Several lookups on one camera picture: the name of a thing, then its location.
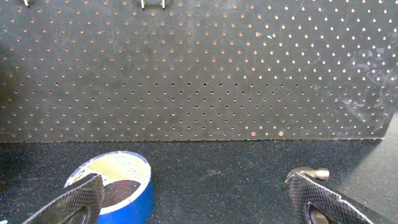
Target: gray floor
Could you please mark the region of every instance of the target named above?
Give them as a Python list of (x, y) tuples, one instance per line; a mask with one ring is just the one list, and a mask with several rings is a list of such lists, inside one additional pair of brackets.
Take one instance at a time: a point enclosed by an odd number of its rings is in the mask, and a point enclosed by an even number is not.
[(138, 152), (152, 166), (148, 223), (295, 223), (284, 185), (300, 166), (327, 167), (347, 196), (398, 220), (398, 116), (382, 141), (67, 142), (0, 145), (0, 218), (62, 188), (88, 159)]

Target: blue painter's tape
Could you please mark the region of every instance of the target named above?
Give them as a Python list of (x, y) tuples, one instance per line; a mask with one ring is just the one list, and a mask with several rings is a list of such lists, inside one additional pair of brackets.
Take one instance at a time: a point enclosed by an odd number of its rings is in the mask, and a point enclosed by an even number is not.
[(154, 185), (149, 163), (144, 157), (127, 151), (97, 156), (77, 168), (67, 180), (65, 187), (90, 173), (101, 174), (105, 187), (121, 180), (140, 183), (131, 195), (125, 195), (119, 198), (120, 202), (103, 207), (97, 224), (141, 224), (148, 219), (154, 207)]

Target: speckled black surface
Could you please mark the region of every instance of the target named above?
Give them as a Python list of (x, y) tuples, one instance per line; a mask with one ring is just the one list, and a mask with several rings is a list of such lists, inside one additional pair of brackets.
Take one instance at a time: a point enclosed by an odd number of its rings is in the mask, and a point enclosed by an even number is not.
[(296, 167), (327, 167), (330, 187), (398, 220), (398, 117), (383, 141), (68, 142), (0, 145), (0, 218), (62, 188), (88, 159), (128, 150), (150, 162), (148, 223), (295, 223), (284, 186)]

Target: pegboard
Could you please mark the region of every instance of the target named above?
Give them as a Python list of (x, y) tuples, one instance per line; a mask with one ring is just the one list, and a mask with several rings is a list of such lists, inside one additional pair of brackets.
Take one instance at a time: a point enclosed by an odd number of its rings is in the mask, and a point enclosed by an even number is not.
[(398, 1), (0, 0), (0, 141), (382, 138)]

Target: roll of tape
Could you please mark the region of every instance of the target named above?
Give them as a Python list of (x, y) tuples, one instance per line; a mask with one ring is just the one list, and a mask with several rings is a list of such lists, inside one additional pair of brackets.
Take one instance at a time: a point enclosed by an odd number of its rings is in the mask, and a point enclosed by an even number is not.
[(101, 174), (105, 196), (97, 224), (144, 223), (154, 207), (154, 186), (148, 161), (127, 151), (90, 159), (68, 178), (67, 187), (88, 174)]

